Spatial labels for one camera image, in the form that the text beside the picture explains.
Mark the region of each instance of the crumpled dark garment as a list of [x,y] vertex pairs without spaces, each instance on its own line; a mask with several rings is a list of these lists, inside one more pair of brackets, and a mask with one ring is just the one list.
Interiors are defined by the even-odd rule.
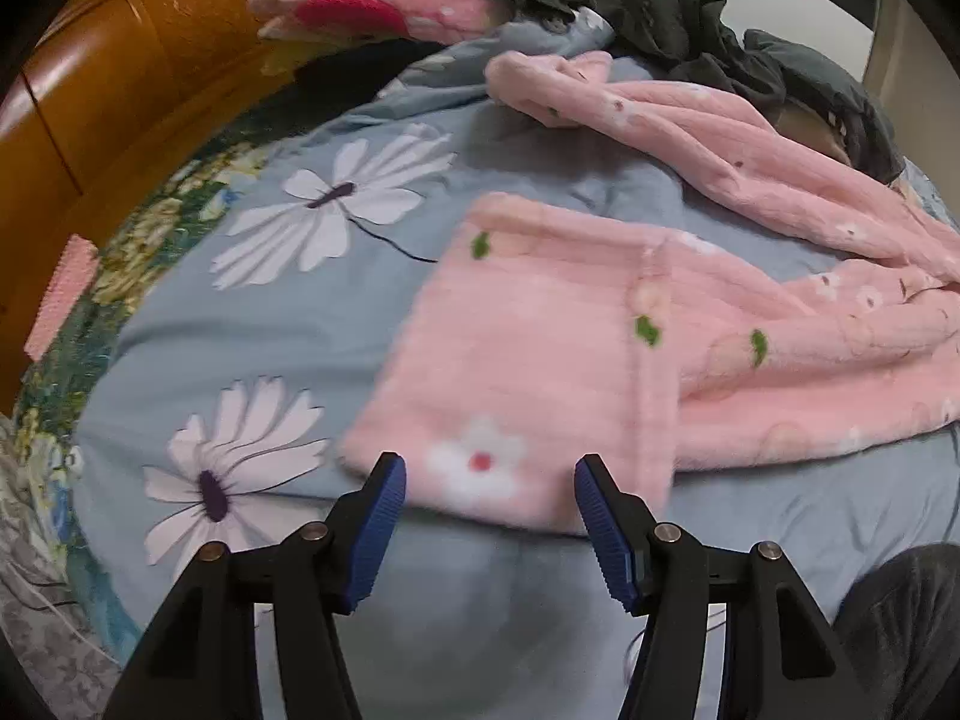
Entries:
[[904,171],[893,124],[846,70],[810,47],[759,29],[748,29],[743,42],[779,65],[788,97],[800,100],[840,131],[852,167],[882,184]]
[[776,61],[745,50],[720,20],[727,0],[511,0],[517,13],[544,23],[571,22],[588,7],[613,27],[618,55],[646,59],[671,80],[733,92],[768,119],[786,97]]

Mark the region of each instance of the purple flower center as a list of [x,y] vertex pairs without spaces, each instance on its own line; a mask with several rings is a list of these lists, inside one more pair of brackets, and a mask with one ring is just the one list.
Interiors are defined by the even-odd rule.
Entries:
[[227,497],[227,493],[224,493],[217,477],[210,471],[200,471],[197,484],[200,486],[200,499],[203,500],[206,515],[214,522],[220,522],[227,516],[227,511],[230,508],[230,499]]
[[356,190],[357,185],[352,181],[344,181],[342,184],[337,184],[333,189],[328,191],[323,197],[318,197],[316,200],[311,200],[306,204],[307,208],[320,208],[328,204],[328,202],[333,202],[340,199],[341,197],[349,197]]

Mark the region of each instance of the floral mattress cover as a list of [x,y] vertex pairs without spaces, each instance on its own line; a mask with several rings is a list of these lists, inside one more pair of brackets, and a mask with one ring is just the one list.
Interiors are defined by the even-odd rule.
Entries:
[[[483,69],[496,52],[577,55],[610,39],[589,13],[565,35],[512,23],[416,63],[378,100],[319,129],[311,127],[323,118],[291,87],[224,129],[130,216],[26,375],[8,428],[10,483],[0,485],[11,532],[40,551],[46,576],[68,581],[109,653],[121,662],[131,654],[200,543],[279,541],[355,488],[335,439],[483,191],[688,229],[780,279],[838,261],[718,210],[597,133],[546,130],[486,96]],[[650,74],[624,58],[614,76]],[[925,176],[908,171],[925,208],[948,220]],[[832,613],[874,563],[954,538],[953,447],[944,428],[836,463],[680,475],[669,514],[734,549],[776,538]],[[546,616],[545,599],[556,605]],[[578,620],[576,630],[559,619]],[[264,615],[261,640],[270,627]],[[408,707],[421,720],[453,706],[475,710],[466,716],[530,716],[528,702],[558,720],[583,716],[584,706],[616,713],[619,659],[634,635],[586,543],[428,512],[401,519],[377,593],[342,630],[347,657],[365,654],[352,663],[362,706],[391,718]],[[49,642],[27,638],[22,661],[42,661],[30,653]],[[710,640],[722,651],[722,635]],[[116,667],[85,661],[92,651],[76,641],[64,645],[78,647],[62,659],[66,676],[54,675],[45,695],[66,685],[66,696],[102,667],[92,707]],[[715,707],[719,651],[707,658],[704,716]],[[611,667],[577,668],[591,657]],[[261,658],[265,717],[282,717],[275,665]],[[523,658],[522,674],[508,668]],[[36,670],[32,678],[44,679]]]

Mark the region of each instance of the white cabinet panel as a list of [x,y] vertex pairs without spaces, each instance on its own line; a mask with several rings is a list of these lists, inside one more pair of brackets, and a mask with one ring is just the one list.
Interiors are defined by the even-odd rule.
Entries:
[[741,38],[756,28],[810,46],[855,79],[870,56],[872,30],[830,0],[728,0],[723,22]]

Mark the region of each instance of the white cable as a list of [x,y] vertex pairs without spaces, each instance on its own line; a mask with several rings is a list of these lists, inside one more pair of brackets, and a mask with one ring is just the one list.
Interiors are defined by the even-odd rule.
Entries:
[[32,594],[37,596],[37,598],[40,598],[40,600],[43,602],[43,605],[45,605],[45,607],[49,608],[49,610],[51,610],[52,613],[54,613],[57,617],[61,618],[61,622],[64,623],[64,625],[66,625],[66,627],[69,628],[71,634],[75,635],[75,637],[77,637],[80,641],[82,641],[91,650],[96,650],[98,653],[100,653],[104,658],[106,658],[112,664],[117,666],[120,665],[119,661],[116,661],[114,658],[111,658],[107,653],[101,650],[96,644],[94,644],[87,637],[81,634],[80,631],[74,628],[73,623],[71,623],[66,618],[66,615],[62,611],[60,611],[58,608],[56,608],[50,602],[50,600],[43,593],[41,593],[35,586],[30,584],[27,581],[27,579],[23,576],[23,574],[20,573],[19,569],[15,565],[13,565],[13,563],[7,563],[7,567],[13,570],[13,573],[16,574],[16,578],[22,581],[23,586],[25,586],[27,590],[30,590]]

